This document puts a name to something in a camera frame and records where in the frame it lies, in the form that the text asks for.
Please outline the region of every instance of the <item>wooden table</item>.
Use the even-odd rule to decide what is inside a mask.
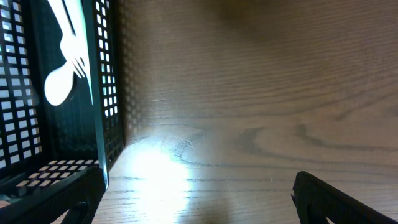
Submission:
[[[299,223],[307,170],[398,219],[398,2],[120,1],[128,146],[94,223]]]

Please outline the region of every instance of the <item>black plastic basket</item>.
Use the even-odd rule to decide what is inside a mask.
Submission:
[[[15,202],[89,166],[102,168],[108,186],[108,171],[124,147],[113,3],[82,5],[92,97],[88,79],[74,74],[66,100],[53,106],[45,79],[65,57],[49,2],[0,1],[0,200]]]

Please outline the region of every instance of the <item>grid pattern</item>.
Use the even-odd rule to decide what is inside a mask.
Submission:
[[[123,149],[122,131],[119,123],[119,100],[117,97],[117,78],[114,74],[114,63],[111,45],[111,24],[109,1],[94,2],[96,18],[96,41],[98,42],[99,73],[101,75],[101,99],[105,123],[105,145],[109,165],[111,166]]]
[[[0,170],[42,151],[21,4],[0,1]]]
[[[17,184],[14,195],[18,197],[30,195],[36,190],[41,190],[56,184],[60,180],[90,166],[98,167],[98,160],[51,161],[48,165],[43,166],[37,172],[29,175],[26,180]]]

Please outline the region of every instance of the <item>wood grain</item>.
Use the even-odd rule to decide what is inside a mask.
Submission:
[[[397,1],[119,1],[129,141],[94,223],[298,223],[307,170],[398,219]]]

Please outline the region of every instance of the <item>black object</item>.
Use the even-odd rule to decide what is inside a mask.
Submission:
[[[1,223],[91,223],[105,193],[102,170],[90,167],[43,191],[0,209]]]
[[[308,172],[297,173],[292,199],[301,224],[383,223],[393,219],[369,208]]]
[[[115,6],[112,0],[81,2],[93,104],[87,79],[74,75],[67,99],[52,106],[45,79],[65,63],[55,15],[47,0],[0,1],[0,200],[38,197],[91,166],[101,168],[108,187],[108,172],[124,147]]]

